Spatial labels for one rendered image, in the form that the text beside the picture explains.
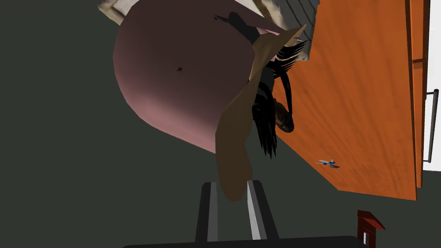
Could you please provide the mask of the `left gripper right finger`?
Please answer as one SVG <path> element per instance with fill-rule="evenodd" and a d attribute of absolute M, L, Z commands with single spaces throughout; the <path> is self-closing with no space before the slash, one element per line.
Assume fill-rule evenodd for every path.
<path fill-rule="evenodd" d="M 259 180 L 247 181 L 247 206 L 253 240 L 278 239 L 279 234 Z"/>

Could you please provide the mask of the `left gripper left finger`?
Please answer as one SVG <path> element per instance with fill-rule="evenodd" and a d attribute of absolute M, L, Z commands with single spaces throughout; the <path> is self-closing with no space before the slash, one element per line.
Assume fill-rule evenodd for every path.
<path fill-rule="evenodd" d="M 218 241 L 217 183 L 202 185 L 195 242 Z"/>

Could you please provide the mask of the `tan curved shape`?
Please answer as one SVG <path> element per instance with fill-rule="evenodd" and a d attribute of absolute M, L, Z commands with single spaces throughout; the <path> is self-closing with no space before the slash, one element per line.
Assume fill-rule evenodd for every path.
<path fill-rule="evenodd" d="M 247 181 L 252 180 L 252 167 L 245 143 L 255 123 L 252 106 L 258 92 L 262 70 L 283 47 L 294 46 L 303 27 L 286 30 L 280 34 L 261 34 L 253 43 L 255 53 L 246 86 L 229 103 L 222 113 L 215 134 L 216 161 L 220 186 L 227 199 L 239 201 L 247 191 Z"/>

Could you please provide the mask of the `black plant in brown pot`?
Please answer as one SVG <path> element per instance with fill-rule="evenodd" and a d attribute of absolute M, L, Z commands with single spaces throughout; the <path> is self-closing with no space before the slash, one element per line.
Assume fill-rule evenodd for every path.
<path fill-rule="evenodd" d="M 286 133 L 294 130 L 292 118 L 292 89 L 288 70 L 299 57 L 305 41 L 298 40 L 294 46 L 284 46 L 274 60 L 264 66 L 260 77 L 258 92 L 252 106 L 252 116 L 257 128 L 261 148 L 270 157 L 276 154 L 276 128 Z M 287 106 L 273 97 L 273 86 L 276 79 L 283 85 Z"/>

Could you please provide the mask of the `small red box shape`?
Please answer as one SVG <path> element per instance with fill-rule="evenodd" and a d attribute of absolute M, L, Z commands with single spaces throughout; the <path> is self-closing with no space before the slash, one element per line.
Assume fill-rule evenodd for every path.
<path fill-rule="evenodd" d="M 369 211 L 357 210 L 357 239 L 368 248 L 376 248 L 376 231 L 384 225 Z"/>

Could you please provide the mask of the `pink rounded shape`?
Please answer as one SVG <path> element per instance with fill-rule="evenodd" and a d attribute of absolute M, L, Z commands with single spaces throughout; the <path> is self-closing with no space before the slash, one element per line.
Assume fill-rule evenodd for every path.
<path fill-rule="evenodd" d="M 115 77 L 133 111 L 171 136 L 215 152 L 221 114 L 251 72 L 252 43 L 225 22 L 282 29 L 236 0 L 138 0 L 118 28 Z"/>

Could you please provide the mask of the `orange wooden cupboard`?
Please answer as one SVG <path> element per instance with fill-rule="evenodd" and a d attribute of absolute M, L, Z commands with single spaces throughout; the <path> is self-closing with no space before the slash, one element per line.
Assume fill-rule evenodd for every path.
<path fill-rule="evenodd" d="M 295 130 L 278 136 L 337 190 L 417 199 L 429 3 L 320 0 L 289 71 Z"/>

